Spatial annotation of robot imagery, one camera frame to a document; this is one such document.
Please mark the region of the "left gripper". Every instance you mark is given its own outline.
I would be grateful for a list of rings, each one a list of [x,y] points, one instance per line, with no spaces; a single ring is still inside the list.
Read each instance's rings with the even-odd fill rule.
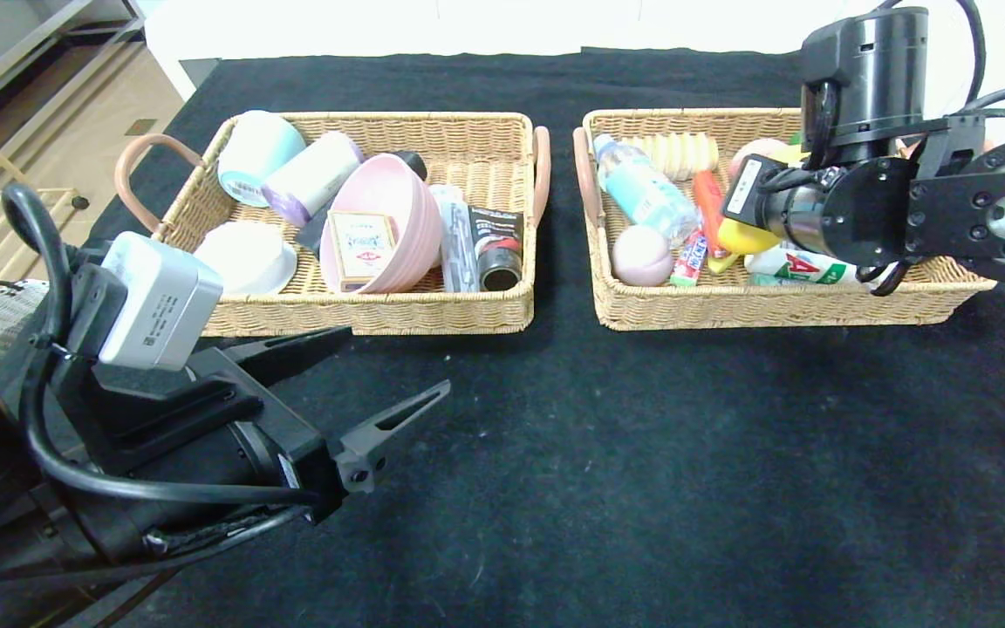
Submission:
[[[131,480],[196,485],[296,488],[318,494],[320,510],[347,493],[372,493],[414,422],[449,396],[443,380],[379,411],[330,442],[271,392],[338,353],[348,326],[290,337],[207,347],[190,372],[151,375],[159,390],[129,390],[126,444]]]

